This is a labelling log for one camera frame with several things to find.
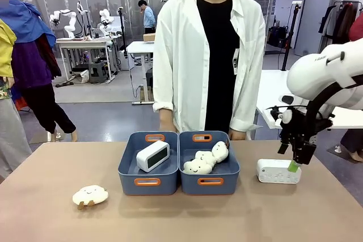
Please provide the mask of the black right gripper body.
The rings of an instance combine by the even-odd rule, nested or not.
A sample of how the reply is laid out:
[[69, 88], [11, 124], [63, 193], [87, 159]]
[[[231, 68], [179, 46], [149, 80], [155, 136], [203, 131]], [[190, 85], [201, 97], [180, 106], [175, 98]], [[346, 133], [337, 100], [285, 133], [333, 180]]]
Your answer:
[[288, 124], [281, 123], [282, 130], [280, 131], [280, 140], [288, 141], [289, 145], [302, 145], [303, 143], [313, 143], [310, 139], [316, 135], [306, 132], [305, 125], [303, 123], [290, 122]]

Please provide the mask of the person's left hand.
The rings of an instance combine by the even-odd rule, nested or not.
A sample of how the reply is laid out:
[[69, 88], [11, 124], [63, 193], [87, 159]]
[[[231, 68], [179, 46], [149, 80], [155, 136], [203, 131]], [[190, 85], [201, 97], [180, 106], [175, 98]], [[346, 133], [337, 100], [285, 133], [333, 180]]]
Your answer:
[[243, 141], [246, 139], [246, 133], [242, 131], [229, 130], [229, 139], [232, 141]]

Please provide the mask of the person's right hand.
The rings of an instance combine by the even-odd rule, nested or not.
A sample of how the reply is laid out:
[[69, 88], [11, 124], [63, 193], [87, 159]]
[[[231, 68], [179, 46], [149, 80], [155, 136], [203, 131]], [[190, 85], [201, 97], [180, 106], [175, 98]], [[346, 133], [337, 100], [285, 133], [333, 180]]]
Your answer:
[[173, 131], [176, 133], [178, 132], [173, 121], [160, 121], [159, 129], [160, 129], [160, 131]]

